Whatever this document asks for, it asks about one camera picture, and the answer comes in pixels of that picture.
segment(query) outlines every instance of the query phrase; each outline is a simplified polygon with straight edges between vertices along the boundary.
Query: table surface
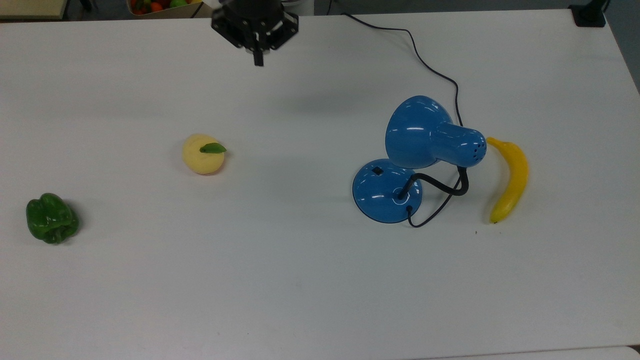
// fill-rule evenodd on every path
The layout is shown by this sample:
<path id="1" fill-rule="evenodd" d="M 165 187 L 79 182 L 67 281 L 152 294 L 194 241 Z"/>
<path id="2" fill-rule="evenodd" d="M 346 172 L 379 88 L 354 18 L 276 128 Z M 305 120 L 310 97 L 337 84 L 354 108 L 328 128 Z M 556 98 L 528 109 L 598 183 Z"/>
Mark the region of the table surface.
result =
<path id="1" fill-rule="evenodd" d="M 0 0 L 0 19 L 62 19 L 67 0 Z"/>
<path id="2" fill-rule="evenodd" d="M 640 97 L 609 27 L 568 10 L 369 15 L 413 31 L 460 84 L 465 124 L 531 166 L 488 223 L 507 168 L 421 229 L 351 196 L 393 110 L 453 111 L 406 35 L 303 17 L 265 58 L 206 19 L 0 24 L 0 357 L 415 359 L 640 343 Z M 192 133 L 227 147 L 190 172 Z M 455 169 L 426 172 L 452 180 Z M 83 219 L 60 246 L 24 206 Z M 418 218 L 442 195 L 426 187 Z"/>

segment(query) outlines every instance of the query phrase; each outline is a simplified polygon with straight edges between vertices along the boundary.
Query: black cable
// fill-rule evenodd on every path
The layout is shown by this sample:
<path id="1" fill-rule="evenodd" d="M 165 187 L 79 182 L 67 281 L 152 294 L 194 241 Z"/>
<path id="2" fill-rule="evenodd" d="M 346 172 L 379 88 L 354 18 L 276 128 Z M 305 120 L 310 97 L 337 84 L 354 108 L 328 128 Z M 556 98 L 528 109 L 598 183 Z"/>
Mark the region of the black cable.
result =
<path id="1" fill-rule="evenodd" d="M 200 5 L 198 5 L 198 8 L 196 9 L 196 12 L 193 13 L 193 15 L 190 17 L 190 19 L 193 19 L 194 17 L 196 17 L 196 14 L 200 11 L 200 8 L 202 7 L 202 4 L 204 4 L 204 3 L 200 2 Z"/>
<path id="2" fill-rule="evenodd" d="M 460 184 L 460 178 L 458 178 L 458 181 L 456 182 L 456 184 L 455 184 L 453 187 L 454 187 L 454 188 L 457 188 L 457 187 L 458 187 L 458 184 Z M 409 220 L 409 225 L 411 225 L 411 227 L 421 227 L 421 226 L 426 225 L 426 224 L 427 224 L 428 222 L 430 222 L 433 218 L 435 218 L 435 217 L 436 217 L 436 215 L 437 215 L 437 214 L 439 214 L 439 213 L 442 211 L 442 209 L 444 209 L 444 207 L 447 205 L 447 203 L 449 202 L 449 200 L 451 200 L 451 197 L 452 197 L 452 196 L 453 196 L 453 195 L 449 194 L 449 195 L 447 196 L 447 198 L 446 198 L 446 199 L 444 199 L 444 201 L 442 202 L 442 204 L 440 205 L 440 207 L 439 207 L 439 208 L 437 208 L 437 209 L 436 209 L 436 211 L 434 211 L 434 212 L 433 212 L 433 214 L 431 214 L 431 216 L 429 216 L 429 217 L 427 218 L 427 220 L 425 220 L 425 221 L 421 222 L 421 223 L 420 223 L 420 224 L 418 224 L 418 225 L 414 225 L 414 224 L 413 224 L 413 222 L 411 221 L 411 212 L 413 211 L 413 208 L 412 208 L 411 206 L 407 206 L 407 207 L 406 207 L 406 211 L 407 211 L 407 213 L 408 213 L 407 220 Z"/>
<path id="3" fill-rule="evenodd" d="M 459 174 L 458 178 L 462 182 L 462 187 L 460 189 L 456 189 L 456 187 L 458 186 L 457 183 L 456 183 L 456 186 L 450 188 L 447 185 L 444 185 L 443 183 L 441 183 L 440 181 L 437 181 L 436 179 L 432 178 L 431 176 L 428 176 L 427 174 L 416 173 L 409 177 L 409 180 L 407 180 L 402 190 L 400 190 L 400 192 L 398 193 L 397 198 L 398 200 L 404 199 L 406 194 L 409 192 L 411 185 L 417 180 L 426 181 L 427 183 L 437 187 L 438 190 L 448 193 L 449 195 L 453 195 L 453 196 L 465 195 L 469 190 L 469 178 L 467 177 L 467 168 L 458 167 L 458 174 Z"/>
<path id="4" fill-rule="evenodd" d="M 363 24 L 364 26 L 368 26 L 372 29 L 377 29 L 377 30 L 392 30 L 392 31 L 404 31 L 405 33 L 409 34 L 409 37 L 411 38 L 411 43 L 413 44 L 413 51 L 415 52 L 415 55 L 418 57 L 418 60 L 420 60 L 420 62 L 427 68 L 429 69 L 432 73 L 436 74 L 437 76 L 440 76 L 443 79 L 448 80 L 450 83 L 453 84 L 453 86 L 456 87 L 456 97 L 455 97 L 455 105 L 456 105 L 456 115 L 458 116 L 458 123 L 460 123 L 460 126 L 463 126 L 462 124 L 462 118 L 460 117 L 460 107 L 458 106 L 458 92 L 459 92 L 459 87 L 458 87 L 458 83 L 455 82 L 455 80 L 451 79 L 449 76 L 446 76 L 444 74 L 441 74 L 435 70 L 433 70 L 429 65 L 427 65 L 426 62 L 424 62 L 424 60 L 422 59 L 422 57 L 420 56 L 420 54 L 418 53 L 418 48 L 415 46 L 415 40 L 413 39 L 413 35 L 411 34 L 411 31 L 407 30 L 407 29 L 398 29 L 398 28 L 382 28 L 381 26 L 375 26 L 375 25 L 371 25 L 368 24 L 358 18 L 356 18 L 355 16 L 348 14 L 348 13 L 342 13 L 341 15 L 346 15 L 350 18 L 352 18 L 353 20 L 356 20 L 357 22 Z"/>
<path id="5" fill-rule="evenodd" d="M 331 4 L 333 4 L 333 0 L 329 0 L 329 7 L 326 9 L 325 15 L 329 15 L 329 13 L 331 12 Z"/>
<path id="6" fill-rule="evenodd" d="M 427 69 L 429 69 L 432 73 L 436 74 L 437 76 L 440 76 L 440 77 L 441 77 L 441 78 L 443 78 L 443 79 L 448 80 L 450 83 L 452 83 L 452 84 L 453 84 L 453 86 L 455 86 L 455 88 L 456 88 L 456 96 L 455 96 L 456 115 L 458 116 L 458 123 L 460 124 L 460 126 L 463 126 L 463 124 L 462 124 L 462 118 L 460 117 L 460 107 L 458 106 L 458 93 L 460 92 L 460 88 L 459 88 L 459 86 L 458 86 L 458 83 L 457 83 L 457 82 L 455 82 L 455 80 L 451 79 L 449 76 L 446 76 L 446 75 L 444 75 L 444 74 L 441 74 L 441 73 L 437 72 L 436 70 L 433 70 L 429 65 L 427 65 L 427 63 L 426 63 L 426 62 L 424 62 L 424 60 L 422 59 L 422 57 L 421 57 L 421 56 L 420 56 L 420 54 L 418 53 L 418 48 L 417 48 L 417 47 L 416 47 L 416 45 L 415 45 L 415 40 L 413 39 L 413 35 L 411 34 L 411 31 L 409 31 L 409 30 L 407 30 L 407 29 L 400 29 L 400 28 L 383 28 L 383 27 L 381 27 L 381 26 L 371 25 L 371 24 L 368 24 L 368 23 L 366 23 L 366 22 L 364 22 L 364 21 L 362 21 L 362 20 L 360 20 L 360 19 L 357 19 L 356 17 L 354 17 L 354 16 L 353 16 L 353 15 L 351 15 L 351 14 L 344 13 L 344 12 L 343 12 L 341 15 L 345 15 L 345 16 L 347 16 L 347 17 L 349 17 L 349 18 L 351 18 L 351 19 L 353 19 L 353 20 L 355 20 L 355 21 L 357 21 L 357 22 L 361 23 L 362 25 L 367 26 L 367 27 L 372 28 L 372 29 L 377 29 L 377 30 L 391 30 L 391 31 L 404 31 L 405 33 L 409 34 L 409 37 L 411 38 L 411 43 L 412 43 L 412 45 L 413 45 L 413 51 L 415 52 L 415 55 L 418 57 L 418 59 L 420 60 L 420 62 L 421 62 L 421 63 L 422 63 L 422 64 L 423 64 Z M 459 185 L 461 182 L 462 182 L 462 174 L 460 174 L 460 175 L 458 176 L 458 180 L 456 181 L 456 184 L 453 186 L 453 188 L 454 188 L 454 189 L 456 189 L 456 188 L 458 187 L 458 185 Z M 423 221 L 423 222 L 422 222 L 422 223 L 420 223 L 419 225 L 414 225 L 414 224 L 413 224 L 413 222 L 411 221 L 411 211 L 413 210 L 413 208 L 412 208 L 411 206 L 407 206 L 407 208 L 406 208 L 406 209 L 407 209 L 407 212 L 409 213 L 409 217 L 408 217 L 409 224 L 410 224 L 412 227 L 420 227 L 420 226 L 424 226 L 424 225 L 425 225 L 425 224 L 427 224 L 429 221 L 431 221 L 431 219 L 435 218 L 435 217 L 436 217 L 436 215 L 437 215 L 437 214 L 439 214 L 439 213 L 442 211 L 442 209 L 444 209 L 444 207 L 447 205 L 447 203 L 449 202 L 449 200 L 451 200 L 451 197 L 452 197 L 452 196 L 453 196 L 452 194 L 449 194 L 449 196 L 447 196 L 447 198 L 442 202 L 442 204 L 440 205 L 440 207 L 439 207 L 438 209 L 436 209 L 436 211 L 434 211 L 434 212 L 431 214 L 431 216 L 429 216 L 429 217 L 427 218 L 427 220 Z"/>

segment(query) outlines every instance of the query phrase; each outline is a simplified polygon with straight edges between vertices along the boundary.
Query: banana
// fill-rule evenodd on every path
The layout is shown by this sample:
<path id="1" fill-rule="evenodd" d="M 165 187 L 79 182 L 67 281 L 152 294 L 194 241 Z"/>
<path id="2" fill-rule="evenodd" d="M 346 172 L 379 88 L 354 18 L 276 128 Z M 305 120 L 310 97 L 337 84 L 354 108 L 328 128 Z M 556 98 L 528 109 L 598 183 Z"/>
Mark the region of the banana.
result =
<path id="1" fill-rule="evenodd" d="M 504 220 L 518 204 L 518 200 L 520 200 L 520 196 L 522 196 L 524 188 L 527 186 L 529 164 L 524 152 L 516 144 L 502 142 L 492 137 L 488 137 L 486 142 L 498 149 L 509 165 L 509 184 L 493 206 L 489 217 L 489 220 L 495 224 Z"/>

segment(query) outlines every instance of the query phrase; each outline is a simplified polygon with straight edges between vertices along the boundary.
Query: black stand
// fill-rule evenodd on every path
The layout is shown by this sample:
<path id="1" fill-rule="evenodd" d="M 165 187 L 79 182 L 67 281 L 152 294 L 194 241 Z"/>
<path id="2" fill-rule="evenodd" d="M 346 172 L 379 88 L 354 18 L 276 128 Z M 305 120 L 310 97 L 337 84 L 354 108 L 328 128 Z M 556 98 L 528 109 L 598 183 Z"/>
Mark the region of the black stand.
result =
<path id="1" fill-rule="evenodd" d="M 581 28 L 604 28 L 607 22 L 602 7 L 607 0 L 592 0 L 587 5 L 570 5 L 573 21 Z"/>

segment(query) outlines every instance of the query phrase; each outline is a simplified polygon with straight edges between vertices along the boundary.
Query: tomato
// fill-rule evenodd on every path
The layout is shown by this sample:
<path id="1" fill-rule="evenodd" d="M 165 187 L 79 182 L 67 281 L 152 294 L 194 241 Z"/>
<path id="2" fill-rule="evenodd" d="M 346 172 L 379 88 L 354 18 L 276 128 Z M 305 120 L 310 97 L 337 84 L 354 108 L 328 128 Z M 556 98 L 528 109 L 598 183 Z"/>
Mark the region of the tomato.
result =
<path id="1" fill-rule="evenodd" d="M 162 11 L 162 10 L 164 10 L 164 8 L 162 7 L 162 5 L 161 5 L 161 4 L 156 3 L 156 2 L 151 3 L 151 12 L 152 12 L 152 13 L 154 13 L 154 12 L 160 12 L 160 11 Z"/>

